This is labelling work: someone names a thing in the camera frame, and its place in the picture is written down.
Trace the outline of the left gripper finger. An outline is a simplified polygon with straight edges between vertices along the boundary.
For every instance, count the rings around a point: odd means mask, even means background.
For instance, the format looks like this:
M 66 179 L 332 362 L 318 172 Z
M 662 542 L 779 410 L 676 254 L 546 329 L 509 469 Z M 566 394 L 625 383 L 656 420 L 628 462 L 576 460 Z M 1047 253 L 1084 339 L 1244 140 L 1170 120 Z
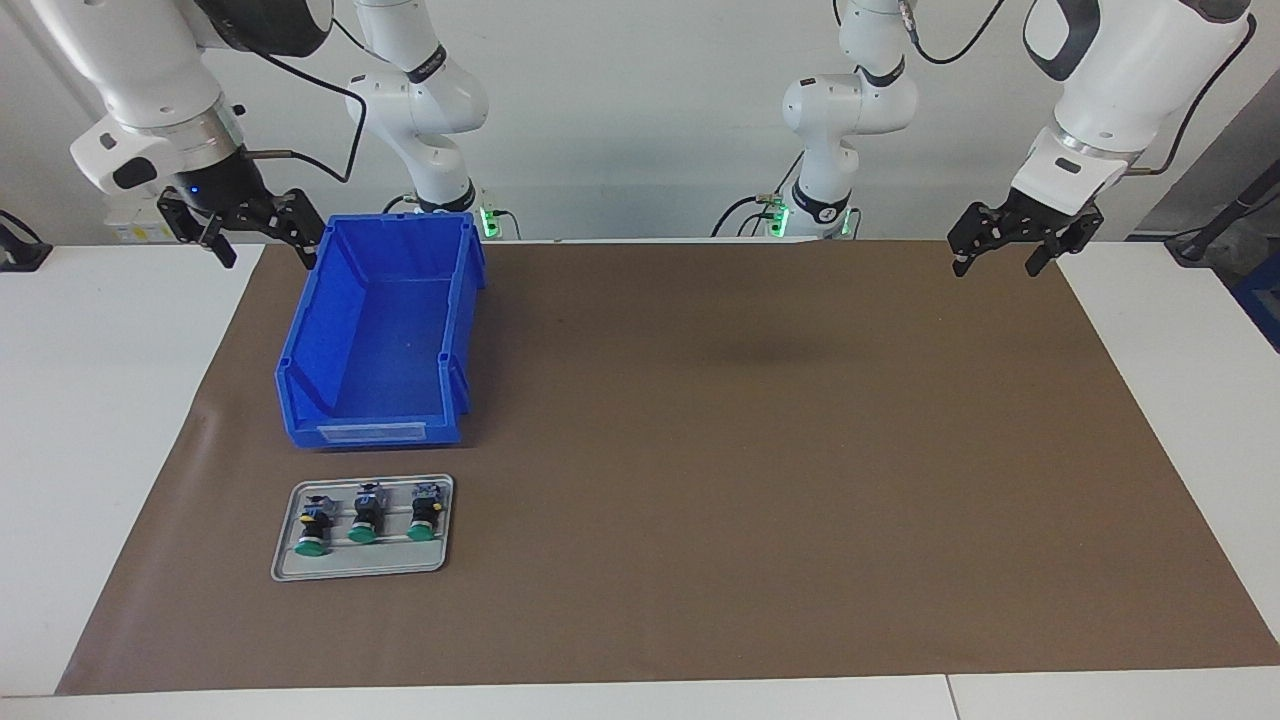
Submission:
M 979 256 L 1009 243 L 1002 231 L 1006 215 L 1004 206 L 991 208 L 983 202 L 972 202 L 963 211 L 948 232 L 948 246 L 954 255 L 952 272 L 957 278 L 963 278 Z
M 1100 225 L 1069 225 L 1059 234 L 1044 240 L 1027 260 L 1027 274 L 1038 277 L 1051 261 L 1062 255 L 1082 252 L 1093 240 Z

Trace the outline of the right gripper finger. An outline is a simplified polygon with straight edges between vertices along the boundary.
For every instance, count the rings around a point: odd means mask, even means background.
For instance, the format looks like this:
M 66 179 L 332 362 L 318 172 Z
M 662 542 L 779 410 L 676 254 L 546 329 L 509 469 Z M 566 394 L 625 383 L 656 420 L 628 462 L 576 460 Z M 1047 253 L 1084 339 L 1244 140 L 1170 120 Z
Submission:
M 291 246 L 307 270 L 315 268 L 326 222 L 303 190 L 266 193 L 242 202 L 239 209 L 248 231 Z
M 160 195 L 157 210 L 178 243 L 200 246 L 225 269 L 236 265 L 237 252 L 223 234 L 223 214 L 196 210 L 179 195 Z

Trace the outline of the green push button switch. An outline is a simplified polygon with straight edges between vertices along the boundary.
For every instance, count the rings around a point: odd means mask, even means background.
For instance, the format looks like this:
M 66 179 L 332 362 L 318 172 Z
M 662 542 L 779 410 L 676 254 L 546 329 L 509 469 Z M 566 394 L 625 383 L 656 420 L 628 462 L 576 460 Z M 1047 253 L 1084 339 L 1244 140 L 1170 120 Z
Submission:
M 330 529 L 334 525 L 337 506 L 326 495 L 308 496 L 298 514 L 300 538 L 293 551 L 305 557 L 321 557 L 329 552 Z
M 429 542 L 436 538 L 442 514 L 445 511 L 445 495 L 438 483 L 420 483 L 411 498 L 411 519 L 406 536 L 413 542 Z
M 356 544 L 378 542 L 385 516 L 385 493 L 380 483 L 361 484 L 355 495 L 353 518 L 347 538 Z

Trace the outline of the blue plastic storage bin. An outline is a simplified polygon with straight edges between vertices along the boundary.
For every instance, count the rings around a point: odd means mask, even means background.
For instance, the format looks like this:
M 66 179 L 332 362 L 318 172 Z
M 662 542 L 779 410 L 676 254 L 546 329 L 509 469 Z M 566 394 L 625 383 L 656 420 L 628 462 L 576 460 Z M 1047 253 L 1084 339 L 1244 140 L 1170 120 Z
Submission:
M 457 445 L 485 275 L 470 214 L 332 217 L 276 364 L 292 443 Z

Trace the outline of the black table clamp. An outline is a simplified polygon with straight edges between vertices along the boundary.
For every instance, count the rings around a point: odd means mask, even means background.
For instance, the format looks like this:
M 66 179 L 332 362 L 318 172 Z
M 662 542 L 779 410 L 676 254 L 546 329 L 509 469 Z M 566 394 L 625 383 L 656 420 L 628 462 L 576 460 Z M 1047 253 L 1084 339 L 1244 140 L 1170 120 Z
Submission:
M 31 273 L 52 251 L 26 222 L 0 209 L 0 273 Z

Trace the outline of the blue crate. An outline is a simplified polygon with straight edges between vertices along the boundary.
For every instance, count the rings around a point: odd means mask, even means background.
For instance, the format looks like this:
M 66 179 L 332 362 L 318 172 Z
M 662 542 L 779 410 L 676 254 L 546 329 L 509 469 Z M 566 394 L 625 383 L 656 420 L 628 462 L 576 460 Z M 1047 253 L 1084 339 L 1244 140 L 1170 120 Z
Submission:
M 1254 327 L 1280 354 L 1280 251 L 1239 279 L 1231 296 Z

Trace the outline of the grey metal tray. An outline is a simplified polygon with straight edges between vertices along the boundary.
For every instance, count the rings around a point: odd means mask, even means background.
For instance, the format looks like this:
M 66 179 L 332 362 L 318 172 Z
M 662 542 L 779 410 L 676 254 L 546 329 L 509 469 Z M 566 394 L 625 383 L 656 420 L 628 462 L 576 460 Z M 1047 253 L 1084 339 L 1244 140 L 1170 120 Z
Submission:
M 411 519 L 411 498 L 420 483 L 438 483 L 445 495 L 436 538 L 413 542 L 406 536 Z M 385 516 L 378 542 L 356 544 L 347 538 L 352 523 L 352 502 L 361 484 L 380 483 L 385 493 Z M 448 474 L 348 478 L 308 480 L 297 484 L 288 498 L 287 511 L 270 575 L 275 582 L 311 582 L 357 577 L 385 577 L 436 571 L 445 566 L 449 553 L 451 520 L 454 505 L 454 478 Z M 330 529 L 329 552 L 321 557 L 305 557 L 293 551 L 300 538 L 298 514 L 311 495 L 326 495 L 335 503 L 335 520 Z

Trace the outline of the brown paper table mat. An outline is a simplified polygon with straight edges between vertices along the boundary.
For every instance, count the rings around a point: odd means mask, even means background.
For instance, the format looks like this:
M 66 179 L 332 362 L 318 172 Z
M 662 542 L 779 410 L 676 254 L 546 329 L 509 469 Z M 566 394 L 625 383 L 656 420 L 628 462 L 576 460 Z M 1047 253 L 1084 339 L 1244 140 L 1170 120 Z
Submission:
M 283 429 L 264 252 L 59 693 L 1280 665 L 1065 265 L 485 255 L 461 443 L 339 454 Z M 426 474 L 443 569 L 273 580 L 297 484 Z

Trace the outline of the white wall socket box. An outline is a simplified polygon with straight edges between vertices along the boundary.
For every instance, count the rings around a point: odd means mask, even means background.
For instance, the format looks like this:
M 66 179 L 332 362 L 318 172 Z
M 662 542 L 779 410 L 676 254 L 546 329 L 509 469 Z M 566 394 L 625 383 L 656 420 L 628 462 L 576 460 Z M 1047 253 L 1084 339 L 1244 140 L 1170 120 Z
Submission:
M 175 243 L 152 196 L 108 196 L 104 224 L 122 243 Z

